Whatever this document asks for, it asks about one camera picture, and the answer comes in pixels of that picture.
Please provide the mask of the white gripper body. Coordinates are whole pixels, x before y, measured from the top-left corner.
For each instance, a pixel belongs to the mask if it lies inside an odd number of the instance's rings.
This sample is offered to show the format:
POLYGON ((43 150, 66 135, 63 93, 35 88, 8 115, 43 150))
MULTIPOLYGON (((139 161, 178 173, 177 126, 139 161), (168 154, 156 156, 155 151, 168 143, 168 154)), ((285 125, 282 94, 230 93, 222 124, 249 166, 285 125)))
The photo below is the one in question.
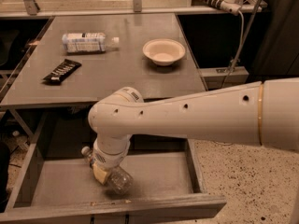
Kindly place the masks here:
POLYGON ((97 164, 104 170, 112 169, 121 164, 127 156, 130 142, 126 139, 100 139, 93 143, 93 155, 97 164))

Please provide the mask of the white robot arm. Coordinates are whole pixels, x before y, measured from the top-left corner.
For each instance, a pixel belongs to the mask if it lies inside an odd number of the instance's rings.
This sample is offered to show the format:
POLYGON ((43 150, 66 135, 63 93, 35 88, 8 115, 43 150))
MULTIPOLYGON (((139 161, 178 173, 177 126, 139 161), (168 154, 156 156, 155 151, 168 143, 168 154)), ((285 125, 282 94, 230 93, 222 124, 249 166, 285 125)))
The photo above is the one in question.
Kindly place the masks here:
POLYGON ((103 170, 121 164, 134 134, 199 139, 296 151, 299 147, 299 78, 228 87, 145 102, 121 88, 91 108, 93 156, 103 170))

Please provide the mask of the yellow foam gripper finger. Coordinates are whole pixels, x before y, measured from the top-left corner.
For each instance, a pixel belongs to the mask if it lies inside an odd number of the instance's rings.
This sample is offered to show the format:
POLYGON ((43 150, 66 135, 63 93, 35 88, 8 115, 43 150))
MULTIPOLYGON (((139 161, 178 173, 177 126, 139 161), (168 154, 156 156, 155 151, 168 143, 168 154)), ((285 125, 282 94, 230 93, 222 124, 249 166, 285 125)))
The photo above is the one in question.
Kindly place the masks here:
POLYGON ((93 175, 99 183, 105 185, 110 175, 110 171, 103 170, 95 163, 93 165, 93 175))

